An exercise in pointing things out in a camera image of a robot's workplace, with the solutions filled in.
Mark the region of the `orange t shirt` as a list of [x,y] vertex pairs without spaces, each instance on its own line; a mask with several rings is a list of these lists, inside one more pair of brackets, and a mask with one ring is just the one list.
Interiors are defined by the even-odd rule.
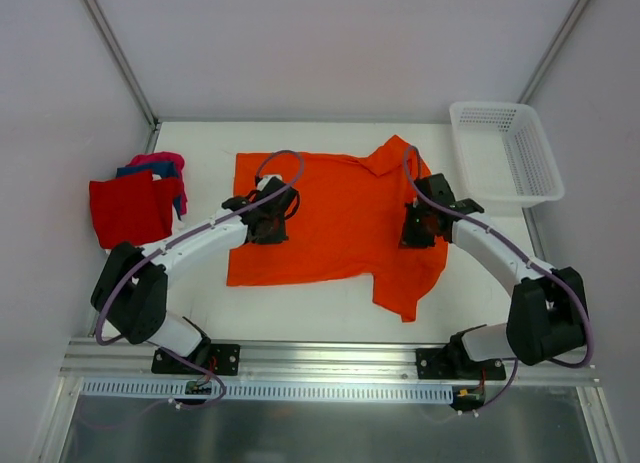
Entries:
[[234,191],[248,193],[259,164],[292,182],[301,202],[285,224],[287,241],[247,244],[229,254],[230,287],[274,286],[340,280],[369,274],[374,304],[405,322],[444,271],[448,244],[402,246],[405,206],[415,198],[412,176],[428,176],[425,163],[391,137],[367,157],[305,153],[268,160],[263,153],[236,157]]

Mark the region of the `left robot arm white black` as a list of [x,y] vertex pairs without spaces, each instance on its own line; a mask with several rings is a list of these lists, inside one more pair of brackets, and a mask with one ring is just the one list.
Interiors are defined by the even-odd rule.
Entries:
[[267,175],[247,195],[227,199],[214,215],[174,236],[143,246],[118,244],[91,296],[98,312],[97,343],[149,343],[185,372],[203,370],[211,340],[187,317],[167,309],[169,287],[215,253],[246,244],[285,242],[286,221],[300,203],[295,188],[277,175]]

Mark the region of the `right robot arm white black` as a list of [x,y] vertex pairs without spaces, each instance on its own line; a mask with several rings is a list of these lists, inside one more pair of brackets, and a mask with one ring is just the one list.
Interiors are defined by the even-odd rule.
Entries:
[[581,275],[527,255],[478,203],[456,199],[443,174],[409,183],[416,196],[405,206],[402,245],[430,248],[439,240],[452,244],[476,260],[510,298],[505,322],[452,337],[458,347],[447,355],[449,370],[466,379],[493,359],[528,366],[545,361],[565,368],[587,366],[594,341]]

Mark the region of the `white folded t shirt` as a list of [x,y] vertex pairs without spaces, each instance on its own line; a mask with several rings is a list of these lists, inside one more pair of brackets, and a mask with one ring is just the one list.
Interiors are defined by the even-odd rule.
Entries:
[[133,246],[144,246],[174,235],[184,223],[174,207],[145,212],[132,209],[109,217],[96,231],[100,246],[110,253],[118,244],[128,242]]

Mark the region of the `pink folded t shirt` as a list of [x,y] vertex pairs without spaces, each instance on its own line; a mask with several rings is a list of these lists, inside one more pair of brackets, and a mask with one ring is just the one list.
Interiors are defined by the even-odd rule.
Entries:
[[167,177],[175,177],[180,182],[181,193],[174,200],[174,206],[179,217],[187,214],[187,196],[184,185],[183,170],[185,168],[184,158],[173,152],[156,152],[151,154],[136,155],[127,164],[127,167],[138,167],[143,165],[156,165],[163,164],[166,167],[164,174]]

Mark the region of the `white plastic basket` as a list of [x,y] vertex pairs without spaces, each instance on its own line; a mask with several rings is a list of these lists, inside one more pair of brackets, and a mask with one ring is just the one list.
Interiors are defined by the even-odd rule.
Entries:
[[465,101],[451,104],[449,114],[461,180],[472,198],[531,208],[564,197],[551,146],[532,107]]

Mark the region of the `blue folded t shirt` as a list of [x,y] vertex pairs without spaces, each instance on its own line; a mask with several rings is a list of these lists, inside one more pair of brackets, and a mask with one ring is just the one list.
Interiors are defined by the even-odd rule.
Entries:
[[144,163],[141,165],[120,167],[116,170],[116,177],[124,177],[132,174],[141,173],[144,171],[150,171],[153,175],[157,175],[161,179],[164,178],[180,178],[178,169],[175,164],[170,161],[158,161],[151,163]]

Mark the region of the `red folded t shirt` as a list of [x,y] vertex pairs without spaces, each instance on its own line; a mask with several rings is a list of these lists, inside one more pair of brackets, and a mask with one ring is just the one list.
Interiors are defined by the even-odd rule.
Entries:
[[155,179],[150,170],[89,182],[89,208],[99,245],[112,250],[123,242],[153,243],[172,234],[178,178]]

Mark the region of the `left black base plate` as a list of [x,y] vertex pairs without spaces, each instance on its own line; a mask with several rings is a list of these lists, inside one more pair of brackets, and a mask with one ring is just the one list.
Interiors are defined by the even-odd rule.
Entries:
[[171,356],[165,349],[154,352],[151,373],[156,375],[200,375],[200,368],[219,376],[236,376],[240,363],[241,346],[212,343],[206,340],[181,359]]

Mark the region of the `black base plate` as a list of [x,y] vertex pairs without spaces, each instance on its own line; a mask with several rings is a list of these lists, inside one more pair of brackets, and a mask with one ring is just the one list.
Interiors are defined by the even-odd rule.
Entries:
[[417,348],[416,371],[420,380],[507,379],[504,364],[498,359],[473,361],[458,347]]
[[151,373],[156,375],[200,375],[200,368],[219,376],[236,376],[240,363],[241,346],[212,343],[206,340],[181,359],[171,356],[165,349],[154,352]]

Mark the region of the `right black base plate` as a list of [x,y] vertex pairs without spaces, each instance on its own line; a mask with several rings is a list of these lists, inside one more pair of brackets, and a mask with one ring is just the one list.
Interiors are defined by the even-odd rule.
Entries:
[[458,347],[417,348],[416,371],[420,380],[507,379],[504,364],[498,359],[473,361]]

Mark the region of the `aluminium mounting rail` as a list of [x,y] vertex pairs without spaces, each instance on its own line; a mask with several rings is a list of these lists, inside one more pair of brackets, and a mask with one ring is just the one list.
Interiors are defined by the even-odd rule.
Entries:
[[[418,344],[241,341],[237,378],[242,381],[413,383]],[[59,373],[77,377],[137,377],[151,373],[154,348],[90,338],[68,344]]]

